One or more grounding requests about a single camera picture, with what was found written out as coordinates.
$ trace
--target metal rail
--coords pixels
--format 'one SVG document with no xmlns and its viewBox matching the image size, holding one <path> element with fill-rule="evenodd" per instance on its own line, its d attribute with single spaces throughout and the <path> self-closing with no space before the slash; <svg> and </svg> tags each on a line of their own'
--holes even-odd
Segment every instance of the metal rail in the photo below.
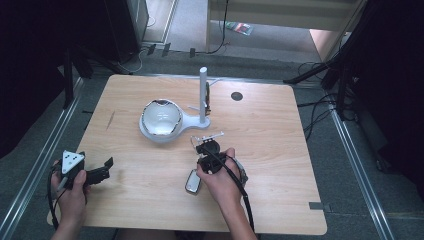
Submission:
<svg viewBox="0 0 424 240">
<path fill-rule="evenodd" d="M 389 222 L 387 221 L 386 214 L 380 204 L 380 200 L 378 199 L 370 180 L 368 179 L 346 124 L 340 120 L 336 111 L 331 111 L 331 115 L 333 117 L 337 131 L 339 132 L 342 143 L 345 147 L 350 164 L 352 165 L 353 172 L 356 176 L 356 180 L 358 181 L 362 195 L 365 199 L 365 203 L 368 206 L 368 210 L 371 214 L 372 220 L 374 221 L 380 239 L 394 240 L 395 237 L 390 228 Z"/>
<path fill-rule="evenodd" d="M 79 102 L 83 86 L 84 81 L 82 78 L 79 78 L 74 86 L 74 100 L 71 102 L 67 109 L 62 111 L 25 182 L 23 183 L 15 199 L 12 201 L 12 204 L 9 207 L 9 211 L 7 212 L 6 217 L 0 226 L 0 236 L 2 240 L 12 239 L 12 235 L 18 226 L 19 220 L 24 214 L 26 207 L 28 206 L 28 203 L 34 194 L 38 183 L 40 182 L 46 168 L 49 166 L 49 164 L 51 164 L 51 156 L 55 151 L 56 146 L 66 126 L 68 125 L 72 114 L 74 113 L 75 107 Z"/>
</svg>

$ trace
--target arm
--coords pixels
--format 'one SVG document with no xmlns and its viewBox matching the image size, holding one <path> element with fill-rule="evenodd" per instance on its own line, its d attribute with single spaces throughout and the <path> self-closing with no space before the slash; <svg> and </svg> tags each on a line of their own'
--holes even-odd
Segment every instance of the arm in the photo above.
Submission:
<svg viewBox="0 0 424 240">
<path fill-rule="evenodd" d="M 225 153 L 227 156 L 235 157 L 234 148 L 228 149 Z M 227 158 L 225 165 L 236 176 L 240 176 L 238 167 L 233 160 Z M 241 193 L 227 171 L 221 168 L 215 174 L 207 174 L 202 171 L 202 168 L 198 164 L 197 175 L 208 186 L 212 197 L 218 203 L 232 238 L 234 240 L 257 239 L 255 233 L 250 228 L 249 221 L 240 203 Z"/>
<path fill-rule="evenodd" d="M 83 185 L 87 177 L 86 175 L 86 172 L 81 170 L 75 177 L 72 190 L 62 190 L 57 193 L 57 196 L 59 197 L 60 194 L 65 191 L 59 199 L 61 219 L 58 229 L 51 238 L 52 240 L 71 240 L 78 238 L 86 214 L 86 199 L 84 191 L 88 191 L 88 189 L 83 189 Z M 56 172 L 52 176 L 51 181 L 53 189 L 57 189 L 59 183 L 59 173 Z"/>
</svg>

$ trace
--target white stand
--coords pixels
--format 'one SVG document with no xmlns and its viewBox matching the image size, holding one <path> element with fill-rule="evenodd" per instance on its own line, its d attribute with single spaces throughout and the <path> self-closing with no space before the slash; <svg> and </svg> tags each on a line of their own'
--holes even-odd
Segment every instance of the white stand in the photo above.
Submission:
<svg viewBox="0 0 424 240">
<path fill-rule="evenodd" d="M 199 109 L 200 114 L 199 115 L 189 115 L 185 113 L 179 106 L 178 110 L 181 112 L 181 121 L 179 124 L 181 124 L 181 127 L 176 128 L 179 129 L 177 133 L 171 133 L 169 136 L 157 136 L 150 134 L 143 125 L 142 118 L 140 118 L 140 130 L 146 136 L 148 139 L 152 140 L 153 142 L 157 143 L 167 143 L 171 142 L 175 139 L 177 139 L 182 132 L 184 132 L 187 129 L 195 128 L 195 129 L 204 129 L 209 127 L 211 124 L 211 120 L 209 117 L 206 117 L 206 79 L 207 79 L 207 71 L 208 69 L 206 67 L 202 67 L 200 69 L 200 96 L 199 96 Z"/>
</svg>

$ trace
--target white bowl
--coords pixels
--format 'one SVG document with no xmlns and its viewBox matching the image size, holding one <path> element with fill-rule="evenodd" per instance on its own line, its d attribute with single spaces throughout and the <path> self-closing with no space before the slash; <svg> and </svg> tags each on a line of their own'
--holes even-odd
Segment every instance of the white bowl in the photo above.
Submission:
<svg viewBox="0 0 424 240">
<path fill-rule="evenodd" d="M 146 133 L 151 135 L 150 137 L 173 138 L 180 131 L 182 113 L 180 108 L 169 100 L 153 100 L 144 108 L 141 123 Z"/>
</svg>

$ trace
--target tabletop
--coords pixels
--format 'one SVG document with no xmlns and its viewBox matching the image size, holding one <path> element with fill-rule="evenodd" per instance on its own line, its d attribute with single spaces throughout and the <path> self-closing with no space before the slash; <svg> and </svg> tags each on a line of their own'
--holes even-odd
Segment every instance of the tabletop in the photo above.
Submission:
<svg viewBox="0 0 424 240">
<path fill-rule="evenodd" d="M 207 186 L 197 195 L 185 184 L 198 159 L 191 136 L 224 132 L 221 150 L 236 149 L 246 169 L 257 233 L 322 235 L 327 225 L 294 97 L 287 85 L 219 81 L 210 87 L 206 129 L 188 129 L 165 144 L 140 131 L 144 107 L 169 99 L 187 114 L 198 112 L 199 80 L 113 75 L 78 147 L 86 169 L 110 157 L 110 178 L 92 187 L 87 226 L 228 231 Z M 235 101 L 231 94 L 243 98 Z"/>
</svg>

